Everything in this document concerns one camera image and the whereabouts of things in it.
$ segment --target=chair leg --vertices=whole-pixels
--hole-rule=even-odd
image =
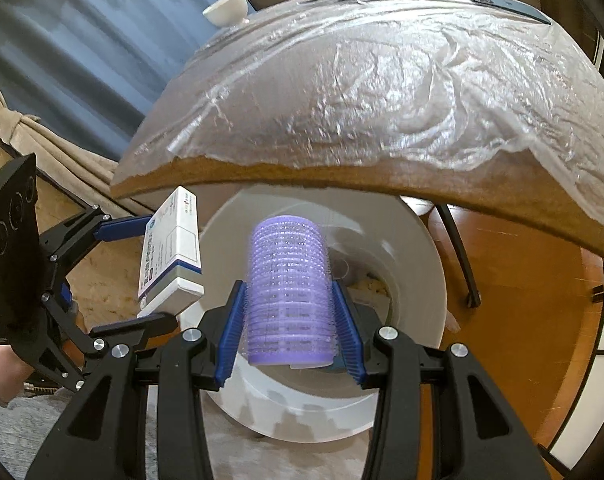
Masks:
[[[468,287],[466,306],[470,308],[477,308],[482,303],[482,299],[480,298],[480,292],[477,290],[476,279],[473,276],[471,264],[466,256],[466,250],[464,249],[462,238],[460,238],[458,227],[456,226],[453,216],[451,215],[451,211],[448,209],[448,205],[436,204],[435,209],[438,210],[442,223],[447,230],[448,237],[450,238],[451,243],[453,243],[453,248],[455,249],[458,261],[460,262],[460,267],[462,267],[462,273],[464,274],[466,286]]]

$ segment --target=plastic sheet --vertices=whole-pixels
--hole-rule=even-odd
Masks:
[[[293,0],[214,38],[114,183],[176,157],[475,169],[530,150],[604,224],[604,81],[556,23],[470,0]]]

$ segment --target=gray clothing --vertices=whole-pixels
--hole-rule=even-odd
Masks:
[[[22,480],[72,394],[19,397],[0,406],[0,460]],[[146,416],[146,477],[157,479],[157,387],[149,389]],[[208,452],[216,480],[353,480],[362,476],[367,433],[325,444],[294,444],[261,436],[231,421],[202,392]],[[78,467],[82,467],[78,457]]]

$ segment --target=orange floor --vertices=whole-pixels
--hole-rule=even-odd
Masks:
[[[451,212],[482,305],[464,305],[464,278],[433,211],[425,222],[442,258],[448,309],[461,327],[458,333],[445,331],[442,348],[453,342],[469,346],[529,433],[548,444],[545,439],[552,438],[568,412],[591,354],[602,311],[601,304],[591,303],[591,289],[602,282],[602,260],[513,222],[455,207]],[[425,412],[428,402],[423,404]],[[422,457],[429,451],[427,444]],[[420,478],[431,478],[426,460]]]

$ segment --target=blue gripper pad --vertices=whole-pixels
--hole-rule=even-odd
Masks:
[[[216,365],[215,380],[218,386],[231,376],[233,364],[236,362],[237,348],[240,345],[240,336],[244,327],[244,298],[246,296],[246,283],[242,283],[237,291],[231,310],[226,319],[226,325],[220,336],[218,344],[218,360]]]
[[[346,371],[355,379],[355,382],[362,384],[367,377],[367,371],[364,367],[362,339],[358,334],[349,306],[337,282],[332,283],[332,291],[333,308],[335,309],[335,327]]]

